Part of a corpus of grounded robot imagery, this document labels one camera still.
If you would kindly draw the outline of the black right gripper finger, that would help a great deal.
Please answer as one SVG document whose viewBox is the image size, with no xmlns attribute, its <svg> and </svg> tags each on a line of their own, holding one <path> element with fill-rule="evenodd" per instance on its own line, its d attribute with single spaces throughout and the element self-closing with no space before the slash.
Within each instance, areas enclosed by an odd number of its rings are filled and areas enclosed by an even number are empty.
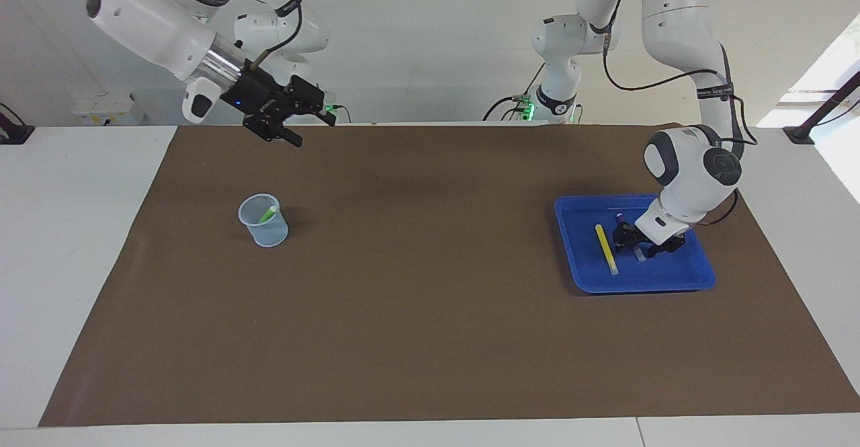
<svg viewBox="0 0 860 447">
<path fill-rule="evenodd" d="M 289 125 L 326 124 L 336 125 L 336 115 L 329 109 L 326 93 L 301 77 L 292 75 L 288 83 L 288 103 L 291 114 Z"/>
<path fill-rule="evenodd" d="M 243 126 L 250 132 L 261 138 L 261 140 L 271 142 L 274 140 L 284 140 L 293 147 L 300 148 L 303 146 L 303 138 L 290 129 L 283 126 L 282 120 L 278 120 L 265 114 L 247 114 L 243 119 Z"/>
</svg>

